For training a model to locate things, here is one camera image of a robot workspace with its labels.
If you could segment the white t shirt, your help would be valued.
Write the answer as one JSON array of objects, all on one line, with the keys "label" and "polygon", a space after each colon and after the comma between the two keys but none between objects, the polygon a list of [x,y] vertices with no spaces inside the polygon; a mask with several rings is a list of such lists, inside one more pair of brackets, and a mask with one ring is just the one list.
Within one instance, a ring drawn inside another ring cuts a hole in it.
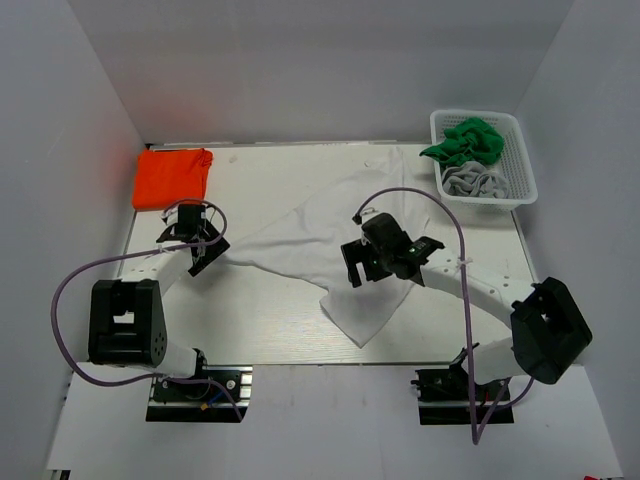
[{"label": "white t shirt", "polygon": [[413,284],[384,276],[379,255],[352,218],[365,205],[373,208],[372,218],[393,217],[411,239],[424,235],[429,216],[425,200],[409,191],[415,184],[408,160],[394,148],[232,243],[222,260],[324,289],[321,309],[362,347],[390,320]]}]

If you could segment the grey t shirt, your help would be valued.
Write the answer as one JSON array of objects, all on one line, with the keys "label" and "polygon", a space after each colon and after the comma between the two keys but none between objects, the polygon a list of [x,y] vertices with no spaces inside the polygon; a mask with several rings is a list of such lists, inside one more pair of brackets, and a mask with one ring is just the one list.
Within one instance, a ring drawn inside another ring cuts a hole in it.
[{"label": "grey t shirt", "polygon": [[505,177],[477,161],[447,168],[442,186],[446,194],[457,197],[506,199],[510,192]]}]

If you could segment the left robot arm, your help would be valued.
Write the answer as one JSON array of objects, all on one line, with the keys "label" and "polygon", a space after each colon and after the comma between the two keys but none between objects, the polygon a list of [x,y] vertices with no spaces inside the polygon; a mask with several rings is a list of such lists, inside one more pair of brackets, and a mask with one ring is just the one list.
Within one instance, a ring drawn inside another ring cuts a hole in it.
[{"label": "left robot arm", "polygon": [[208,208],[195,203],[168,208],[158,251],[119,278],[94,284],[88,340],[92,363],[177,377],[177,387],[191,399],[209,392],[212,377],[199,366],[201,352],[170,339],[163,307],[164,295],[177,280],[199,275],[230,247],[207,217]]}]

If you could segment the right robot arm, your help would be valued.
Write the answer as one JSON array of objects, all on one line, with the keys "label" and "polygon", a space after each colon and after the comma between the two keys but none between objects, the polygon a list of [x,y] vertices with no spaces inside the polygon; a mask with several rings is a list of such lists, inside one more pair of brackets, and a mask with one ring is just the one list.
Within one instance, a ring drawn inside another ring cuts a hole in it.
[{"label": "right robot arm", "polygon": [[367,221],[360,238],[342,245],[341,252],[353,287],[394,276],[454,295],[510,329],[510,337],[461,352],[452,361],[452,388],[463,398],[519,375],[554,385],[593,340],[562,281],[548,277],[529,283],[481,266],[464,267],[442,242],[411,239],[388,213]]}]

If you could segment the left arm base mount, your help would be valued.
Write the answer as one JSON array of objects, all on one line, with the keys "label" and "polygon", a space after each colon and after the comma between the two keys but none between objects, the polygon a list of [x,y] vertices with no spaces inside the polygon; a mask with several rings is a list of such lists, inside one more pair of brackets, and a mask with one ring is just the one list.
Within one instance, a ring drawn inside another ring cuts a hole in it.
[{"label": "left arm base mount", "polygon": [[145,420],[153,423],[240,423],[252,390],[252,366],[205,366],[208,383],[178,384],[154,380]]}]

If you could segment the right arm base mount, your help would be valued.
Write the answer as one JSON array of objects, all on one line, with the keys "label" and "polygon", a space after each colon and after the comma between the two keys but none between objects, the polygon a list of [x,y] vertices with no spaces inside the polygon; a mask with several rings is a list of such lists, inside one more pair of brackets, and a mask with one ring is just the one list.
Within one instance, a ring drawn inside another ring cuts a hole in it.
[{"label": "right arm base mount", "polygon": [[[471,424],[468,394],[468,375],[462,368],[466,360],[466,348],[446,368],[424,368],[415,371],[411,386],[417,393],[419,422],[422,426],[460,426]],[[475,386],[475,407],[478,424],[481,423],[495,402],[504,382],[492,381],[484,386]],[[500,403],[488,420],[488,424],[513,424],[514,415],[507,389]]]}]

